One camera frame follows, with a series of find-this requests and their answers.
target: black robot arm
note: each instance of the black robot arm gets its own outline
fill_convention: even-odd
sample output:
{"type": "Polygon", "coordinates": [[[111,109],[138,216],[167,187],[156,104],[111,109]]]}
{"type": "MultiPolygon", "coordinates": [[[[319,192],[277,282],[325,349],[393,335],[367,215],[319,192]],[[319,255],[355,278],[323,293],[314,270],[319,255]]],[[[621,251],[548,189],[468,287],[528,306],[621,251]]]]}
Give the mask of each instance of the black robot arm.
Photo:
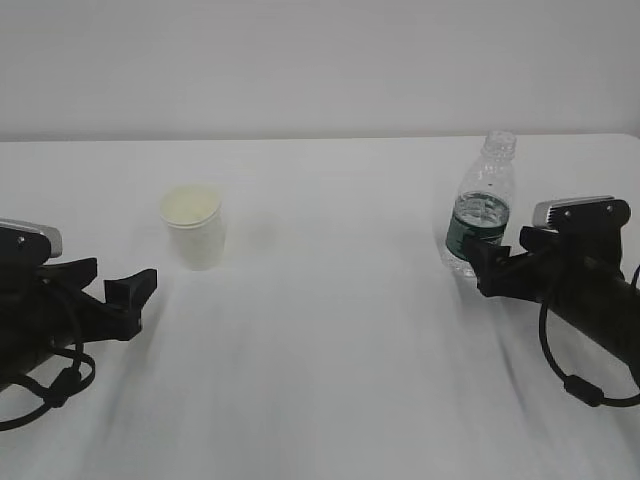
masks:
{"type": "Polygon", "coordinates": [[[549,349],[547,311],[623,361],[640,385],[637,274],[629,284],[620,272],[620,229],[630,215],[627,203],[613,197],[544,202],[536,207],[534,227],[520,232],[524,254],[510,257],[509,247],[472,237],[464,241],[483,295],[541,304],[539,333],[545,358],[565,389],[591,406],[632,406],[640,403],[640,395],[610,399],[598,387],[565,374],[549,349]]]}
{"type": "Polygon", "coordinates": [[[157,287],[157,272],[143,270],[104,282],[104,303],[82,290],[97,276],[97,260],[43,265],[62,252],[56,229],[0,220],[0,391],[11,384],[43,400],[24,417],[0,421],[0,431],[23,426],[84,390],[95,362],[84,344],[128,341],[142,329],[141,312],[157,287]],[[71,359],[49,387],[26,374],[52,355],[71,359]],[[82,378],[84,363],[91,372],[82,378]]]}

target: white cup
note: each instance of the white cup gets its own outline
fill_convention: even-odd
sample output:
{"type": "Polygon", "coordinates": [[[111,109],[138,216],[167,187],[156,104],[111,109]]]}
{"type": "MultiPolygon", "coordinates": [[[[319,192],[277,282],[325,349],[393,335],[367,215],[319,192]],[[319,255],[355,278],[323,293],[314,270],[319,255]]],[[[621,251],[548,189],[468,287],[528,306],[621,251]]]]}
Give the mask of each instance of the white cup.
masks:
{"type": "Polygon", "coordinates": [[[207,270],[222,258],[225,227],[220,195],[206,185],[182,185],[160,202],[162,219],[182,263],[191,270],[207,270]]]}

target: cup rim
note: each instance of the cup rim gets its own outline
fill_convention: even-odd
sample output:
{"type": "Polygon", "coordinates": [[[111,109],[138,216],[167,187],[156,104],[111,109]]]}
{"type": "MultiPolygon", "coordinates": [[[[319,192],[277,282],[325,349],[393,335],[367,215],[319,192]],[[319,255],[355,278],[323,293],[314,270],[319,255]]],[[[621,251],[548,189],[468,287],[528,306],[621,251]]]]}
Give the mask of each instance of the cup rim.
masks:
{"type": "Polygon", "coordinates": [[[206,184],[199,184],[199,183],[189,183],[189,184],[184,184],[184,185],[177,185],[174,188],[172,188],[171,190],[169,190],[168,192],[166,192],[162,198],[160,199],[160,218],[162,218],[162,220],[165,222],[165,224],[167,224],[169,227],[171,228],[178,228],[178,229],[184,229],[184,230],[188,230],[188,229],[193,229],[193,228],[198,228],[201,227],[203,225],[205,225],[206,223],[210,222],[215,216],[217,216],[220,213],[220,208],[222,207],[222,199],[220,197],[220,191],[213,187],[212,185],[206,185],[206,184]],[[199,187],[199,188],[206,188],[208,190],[210,190],[211,192],[215,193],[218,197],[218,205],[216,206],[215,210],[213,210],[206,218],[203,218],[202,220],[199,220],[197,222],[191,222],[191,223],[176,223],[176,222],[172,222],[170,220],[167,219],[167,217],[165,217],[163,209],[162,209],[162,204],[164,203],[164,200],[171,195],[175,190],[177,190],[178,188],[184,188],[184,187],[199,187]]]}

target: white table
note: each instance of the white table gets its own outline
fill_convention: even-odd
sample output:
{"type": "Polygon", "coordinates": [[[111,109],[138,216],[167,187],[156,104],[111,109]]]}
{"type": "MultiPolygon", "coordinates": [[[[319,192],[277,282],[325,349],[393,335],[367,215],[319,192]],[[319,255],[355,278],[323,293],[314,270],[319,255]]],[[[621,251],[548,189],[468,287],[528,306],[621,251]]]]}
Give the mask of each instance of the white table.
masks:
{"type": "MultiPolygon", "coordinates": [[[[640,409],[564,393],[537,305],[485,299],[439,260],[478,137],[0,144],[0,216],[61,229],[100,279],[160,272],[130,343],[89,346],[95,383],[0,434],[3,480],[634,479],[640,409]],[[183,270],[157,202],[225,191],[223,264],[183,270]]],[[[640,209],[640,141],[519,139],[505,243],[537,201],[613,194],[640,209]]],[[[623,230],[630,275],[640,261],[623,230]]],[[[101,295],[94,283],[90,293],[101,295]]],[[[626,368],[564,322],[552,348],[612,395],[626,368]]],[[[46,379],[65,362],[40,368],[46,379]]],[[[0,416],[36,402],[17,388],[0,416]]]]}

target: white wall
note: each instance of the white wall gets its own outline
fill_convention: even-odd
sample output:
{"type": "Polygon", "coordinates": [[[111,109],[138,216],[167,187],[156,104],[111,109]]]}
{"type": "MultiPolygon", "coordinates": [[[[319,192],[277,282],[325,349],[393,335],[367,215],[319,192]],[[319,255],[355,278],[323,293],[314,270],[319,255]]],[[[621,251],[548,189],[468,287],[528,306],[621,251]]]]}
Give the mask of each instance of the white wall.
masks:
{"type": "Polygon", "coordinates": [[[640,131],[638,0],[0,0],[0,140],[640,131]]]}

